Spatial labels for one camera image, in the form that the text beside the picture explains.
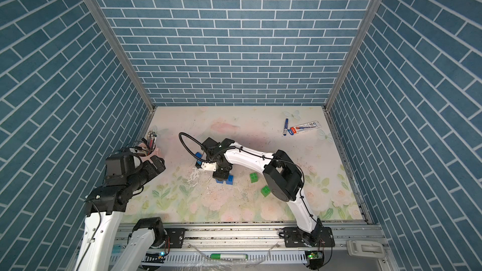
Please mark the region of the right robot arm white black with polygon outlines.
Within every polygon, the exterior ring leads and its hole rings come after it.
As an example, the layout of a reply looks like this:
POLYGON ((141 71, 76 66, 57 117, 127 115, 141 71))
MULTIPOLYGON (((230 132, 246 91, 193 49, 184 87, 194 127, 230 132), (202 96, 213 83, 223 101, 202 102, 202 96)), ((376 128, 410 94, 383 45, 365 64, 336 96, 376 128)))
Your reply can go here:
POLYGON ((285 247, 335 246, 331 228, 325 227, 309 206, 303 172, 284 151, 264 153, 243 147, 232 139, 218 143, 212 138, 206 139, 201 149, 206 154, 201 169, 211 171, 219 181, 228 179, 234 165, 263 175, 271 194, 287 203, 296 220, 295 227, 285 227, 279 232, 285 247))

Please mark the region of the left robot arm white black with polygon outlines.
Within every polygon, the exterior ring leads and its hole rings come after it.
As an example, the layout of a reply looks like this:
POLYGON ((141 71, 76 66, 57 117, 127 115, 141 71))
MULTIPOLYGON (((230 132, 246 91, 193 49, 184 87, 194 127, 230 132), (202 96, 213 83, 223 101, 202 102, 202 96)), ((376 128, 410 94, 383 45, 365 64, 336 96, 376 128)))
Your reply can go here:
POLYGON ((143 161, 138 153, 116 151, 105 160, 103 184, 85 201, 85 228, 75 270, 138 270, 151 247, 165 248, 169 238, 161 218, 140 219, 113 267, 114 239, 128 202, 166 166, 156 155, 143 161))

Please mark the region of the green lego left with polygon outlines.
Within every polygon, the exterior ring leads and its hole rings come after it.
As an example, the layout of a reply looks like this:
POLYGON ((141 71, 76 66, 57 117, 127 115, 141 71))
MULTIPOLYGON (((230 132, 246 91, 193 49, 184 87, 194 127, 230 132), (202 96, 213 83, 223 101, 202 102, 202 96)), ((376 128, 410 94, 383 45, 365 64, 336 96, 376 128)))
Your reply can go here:
POLYGON ((249 178, 251 183, 257 183, 259 180, 258 174, 257 173, 251 173, 249 174, 249 178))

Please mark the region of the green lego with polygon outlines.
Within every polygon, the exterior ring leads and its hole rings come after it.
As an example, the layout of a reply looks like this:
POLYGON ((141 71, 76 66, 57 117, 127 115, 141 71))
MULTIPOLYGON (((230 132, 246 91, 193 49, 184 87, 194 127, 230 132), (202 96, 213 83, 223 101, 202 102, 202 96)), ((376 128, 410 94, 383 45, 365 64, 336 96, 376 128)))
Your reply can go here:
POLYGON ((261 194, 263 197, 267 197, 271 194, 271 189, 270 187, 268 187, 267 185, 265 185, 262 189, 261 189, 261 194))
POLYGON ((257 173, 251 173, 249 174, 249 178, 251 183, 257 183, 259 180, 258 174, 257 173))

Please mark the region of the green lego near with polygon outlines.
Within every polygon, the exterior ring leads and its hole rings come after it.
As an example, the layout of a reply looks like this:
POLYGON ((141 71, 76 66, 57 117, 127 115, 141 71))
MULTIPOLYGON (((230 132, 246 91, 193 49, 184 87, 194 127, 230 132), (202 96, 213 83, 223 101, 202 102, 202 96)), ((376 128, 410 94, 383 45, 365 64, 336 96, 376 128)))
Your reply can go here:
POLYGON ((268 187, 267 185, 265 185, 262 189, 261 189, 261 194, 263 197, 267 197, 271 194, 271 189, 270 187, 268 187))

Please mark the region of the pink pen bucket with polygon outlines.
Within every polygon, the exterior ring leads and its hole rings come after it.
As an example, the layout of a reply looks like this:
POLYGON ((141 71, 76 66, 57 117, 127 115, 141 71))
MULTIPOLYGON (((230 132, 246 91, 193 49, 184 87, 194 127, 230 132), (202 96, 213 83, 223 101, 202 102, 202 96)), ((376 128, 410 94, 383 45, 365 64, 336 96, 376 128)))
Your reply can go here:
POLYGON ((147 161, 147 160, 150 160, 152 157, 154 156, 157 156, 157 157, 161 157, 161 153, 159 151, 159 148, 156 148, 151 154, 143 157, 143 161, 147 161))

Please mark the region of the bundle of pens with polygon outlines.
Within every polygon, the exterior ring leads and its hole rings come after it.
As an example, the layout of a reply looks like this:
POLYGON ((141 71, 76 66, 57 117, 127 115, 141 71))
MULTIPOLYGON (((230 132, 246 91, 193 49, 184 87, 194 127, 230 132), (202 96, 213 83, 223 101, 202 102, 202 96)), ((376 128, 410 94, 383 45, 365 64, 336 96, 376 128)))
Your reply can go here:
POLYGON ((153 130, 148 131, 145 138, 141 138, 140 141, 136 141, 138 147, 151 153, 156 149, 157 133, 153 130))

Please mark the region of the blue marker pen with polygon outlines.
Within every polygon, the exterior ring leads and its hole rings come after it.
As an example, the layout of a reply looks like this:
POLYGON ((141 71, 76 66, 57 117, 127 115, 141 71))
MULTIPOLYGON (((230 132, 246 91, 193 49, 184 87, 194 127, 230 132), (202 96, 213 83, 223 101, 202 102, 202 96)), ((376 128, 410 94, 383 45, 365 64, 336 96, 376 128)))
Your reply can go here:
POLYGON ((286 119, 285 119, 285 122, 284 122, 283 133, 282 133, 283 136, 287 136, 287 134, 288 134, 288 129, 289 129, 289 119, 286 118, 286 119))

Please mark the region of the white toothpaste tube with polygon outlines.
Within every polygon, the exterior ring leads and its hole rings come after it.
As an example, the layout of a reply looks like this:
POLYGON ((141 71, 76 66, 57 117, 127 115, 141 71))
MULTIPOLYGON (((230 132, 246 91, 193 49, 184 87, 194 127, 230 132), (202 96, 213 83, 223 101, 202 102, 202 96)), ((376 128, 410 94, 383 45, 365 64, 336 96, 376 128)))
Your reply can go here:
POLYGON ((320 128, 321 124, 318 121, 312 121, 300 125, 295 125, 288 129, 288 133, 294 136, 296 134, 301 134, 310 130, 318 130, 320 128))

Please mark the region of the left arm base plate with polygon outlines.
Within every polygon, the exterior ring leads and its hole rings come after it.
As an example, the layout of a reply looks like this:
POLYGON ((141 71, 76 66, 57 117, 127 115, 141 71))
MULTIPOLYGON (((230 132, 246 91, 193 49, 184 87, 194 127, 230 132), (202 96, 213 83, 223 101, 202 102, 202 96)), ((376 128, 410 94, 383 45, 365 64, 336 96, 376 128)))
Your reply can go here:
POLYGON ((166 249, 181 249, 183 247, 185 228, 165 228, 164 231, 166 232, 166 241, 169 242, 169 245, 165 247, 166 249))

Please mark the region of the aluminium front rail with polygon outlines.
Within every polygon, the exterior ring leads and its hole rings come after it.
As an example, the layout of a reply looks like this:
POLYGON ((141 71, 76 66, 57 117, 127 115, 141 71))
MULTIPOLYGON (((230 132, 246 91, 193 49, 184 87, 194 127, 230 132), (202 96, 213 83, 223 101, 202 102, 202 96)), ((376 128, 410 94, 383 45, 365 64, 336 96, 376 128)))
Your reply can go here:
MULTIPOLYGON (((265 265, 297 265, 316 270, 340 264, 343 270, 355 268, 360 259, 362 268, 390 270, 389 247, 376 225, 331 223, 335 246, 328 248, 286 248, 278 233, 287 223, 244 225, 168 225, 166 228, 185 228, 181 249, 151 247, 138 270, 230 270, 232 268, 263 267, 265 265), (384 246, 383 259, 352 257, 348 254, 348 240, 370 240, 384 246), (247 254, 247 260, 215 260, 212 253, 247 254)), ((118 228, 109 265, 113 267, 127 246, 132 231, 126 226, 118 228)))

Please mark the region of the green marker on rail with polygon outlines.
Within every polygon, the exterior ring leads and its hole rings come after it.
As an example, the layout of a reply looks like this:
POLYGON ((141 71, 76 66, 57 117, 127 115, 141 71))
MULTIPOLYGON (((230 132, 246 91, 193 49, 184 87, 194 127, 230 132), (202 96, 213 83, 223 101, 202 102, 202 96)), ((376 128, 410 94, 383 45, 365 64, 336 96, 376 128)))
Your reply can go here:
POLYGON ((242 253, 212 253, 210 258, 215 260, 247 260, 249 257, 242 253))

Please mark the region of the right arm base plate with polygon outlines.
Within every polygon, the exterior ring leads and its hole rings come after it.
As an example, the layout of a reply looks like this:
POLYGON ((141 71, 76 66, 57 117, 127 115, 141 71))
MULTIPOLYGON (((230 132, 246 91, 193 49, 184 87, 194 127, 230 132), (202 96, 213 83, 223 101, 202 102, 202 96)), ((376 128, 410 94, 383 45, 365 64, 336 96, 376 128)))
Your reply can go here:
POLYGON ((313 233, 304 232, 298 227, 285 227, 278 233, 278 236, 284 240, 286 248, 331 248, 335 246, 333 233, 329 227, 321 227, 313 233))

